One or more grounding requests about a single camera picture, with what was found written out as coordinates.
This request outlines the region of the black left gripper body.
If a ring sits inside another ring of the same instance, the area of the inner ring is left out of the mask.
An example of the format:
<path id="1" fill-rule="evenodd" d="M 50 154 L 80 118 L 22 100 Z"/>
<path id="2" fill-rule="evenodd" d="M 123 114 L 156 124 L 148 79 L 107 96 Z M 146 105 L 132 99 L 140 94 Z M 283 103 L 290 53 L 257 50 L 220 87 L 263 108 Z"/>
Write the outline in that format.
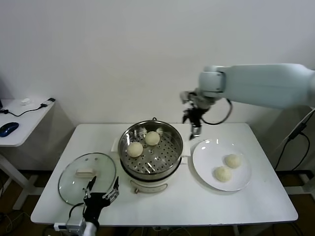
<path id="1" fill-rule="evenodd" d="M 86 209 L 83 217 L 85 221 L 98 221 L 104 207 L 110 205 L 110 200 L 103 193 L 91 193 L 83 199 Z"/>

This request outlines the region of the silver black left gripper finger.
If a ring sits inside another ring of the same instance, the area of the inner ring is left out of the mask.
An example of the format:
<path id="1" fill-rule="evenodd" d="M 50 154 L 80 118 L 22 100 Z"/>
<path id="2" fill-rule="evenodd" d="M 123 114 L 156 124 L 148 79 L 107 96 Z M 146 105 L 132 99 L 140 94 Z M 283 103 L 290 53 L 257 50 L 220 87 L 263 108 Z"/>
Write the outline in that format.
<path id="1" fill-rule="evenodd" d="M 95 181 L 96 181 L 96 176 L 94 176 L 87 184 L 87 186 L 85 188 L 83 188 L 83 191 L 84 191 L 84 199 L 86 198 L 90 198 L 91 197 L 91 190 L 95 184 Z"/>
<path id="2" fill-rule="evenodd" d="M 119 195 L 119 177 L 116 178 L 112 189 L 106 193 L 102 198 L 108 202 L 113 202 Z"/>

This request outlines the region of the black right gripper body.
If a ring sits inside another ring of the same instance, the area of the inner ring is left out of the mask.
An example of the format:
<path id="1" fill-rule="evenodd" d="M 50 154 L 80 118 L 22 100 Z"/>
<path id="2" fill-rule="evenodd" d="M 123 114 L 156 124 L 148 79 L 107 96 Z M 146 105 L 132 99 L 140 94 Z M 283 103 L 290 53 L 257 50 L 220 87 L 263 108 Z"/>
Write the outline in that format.
<path id="1" fill-rule="evenodd" d="M 206 113 L 205 109 L 189 108 L 186 110 L 186 117 L 194 127 L 201 127 L 202 116 Z"/>

